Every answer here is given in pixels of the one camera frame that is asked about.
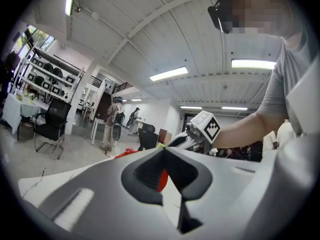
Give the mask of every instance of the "white tablecloth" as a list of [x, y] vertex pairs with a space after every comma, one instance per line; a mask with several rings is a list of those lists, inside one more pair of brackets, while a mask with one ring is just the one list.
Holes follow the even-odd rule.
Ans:
[[29, 98], [23, 97], [20, 101], [15, 94], [9, 93], [6, 98], [2, 120], [6, 121], [12, 127], [12, 133], [15, 134], [21, 121], [21, 116], [32, 117], [40, 113], [40, 108], [48, 110], [49, 105], [37, 99], [30, 102]]

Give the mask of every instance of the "railing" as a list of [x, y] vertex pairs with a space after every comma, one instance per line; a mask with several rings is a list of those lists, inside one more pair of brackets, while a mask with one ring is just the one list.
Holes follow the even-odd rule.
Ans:
[[112, 94], [115, 94], [117, 92], [123, 91], [123, 90], [131, 88], [131, 87], [133, 87], [133, 86], [130, 83], [124, 82], [123, 84], [120, 84], [120, 85], [114, 87]]
[[97, 88], [100, 88], [102, 81], [98, 78], [95, 78], [94, 76], [90, 76], [88, 83]]

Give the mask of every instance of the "vr headset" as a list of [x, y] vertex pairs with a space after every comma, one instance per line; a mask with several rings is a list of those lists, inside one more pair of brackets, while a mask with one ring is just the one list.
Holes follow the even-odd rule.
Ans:
[[214, 6], [208, 7], [208, 13], [216, 29], [225, 34], [232, 33], [233, 28], [239, 28], [239, 19], [232, 14], [232, 0], [217, 0]]

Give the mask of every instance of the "gray t-shirt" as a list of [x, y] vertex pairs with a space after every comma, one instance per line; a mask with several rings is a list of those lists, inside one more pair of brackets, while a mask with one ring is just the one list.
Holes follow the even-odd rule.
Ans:
[[263, 113], [285, 115], [290, 119], [297, 135], [300, 135], [302, 130], [289, 105], [287, 95], [308, 70], [318, 52], [319, 47], [313, 31], [307, 23], [303, 23], [299, 47], [296, 50], [288, 50], [284, 44], [282, 45], [264, 99], [258, 109]]

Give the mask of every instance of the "person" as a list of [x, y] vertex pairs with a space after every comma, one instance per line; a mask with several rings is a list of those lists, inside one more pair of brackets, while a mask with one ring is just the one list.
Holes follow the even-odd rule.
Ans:
[[270, 150], [277, 148], [277, 138], [275, 131], [271, 131], [269, 134], [263, 137], [262, 156]]
[[259, 109], [222, 129], [212, 146], [232, 148], [249, 145], [277, 130], [287, 118], [290, 118], [294, 132], [301, 135], [301, 126], [286, 96], [318, 54], [317, 38], [311, 26], [289, 0], [232, 0], [231, 6], [232, 16], [239, 27], [279, 37], [283, 44]]
[[276, 137], [276, 141], [278, 142], [279, 149], [288, 141], [294, 139], [296, 134], [294, 129], [292, 129], [291, 123], [289, 120], [285, 120], [285, 122], [280, 126], [278, 130], [278, 134]]
[[138, 120], [141, 119], [141, 117], [138, 117], [138, 111], [140, 108], [136, 108], [135, 111], [132, 112], [131, 114], [131, 124], [129, 127], [129, 134], [136, 134], [138, 130]]
[[123, 111], [122, 105], [123, 99], [121, 97], [117, 97], [115, 99], [115, 103], [111, 104], [111, 106], [106, 111], [106, 120], [104, 126], [104, 135], [101, 145], [99, 146], [102, 150], [106, 150], [111, 152], [112, 147], [114, 146], [114, 139], [112, 137], [112, 128], [114, 126], [113, 116], [117, 111]]

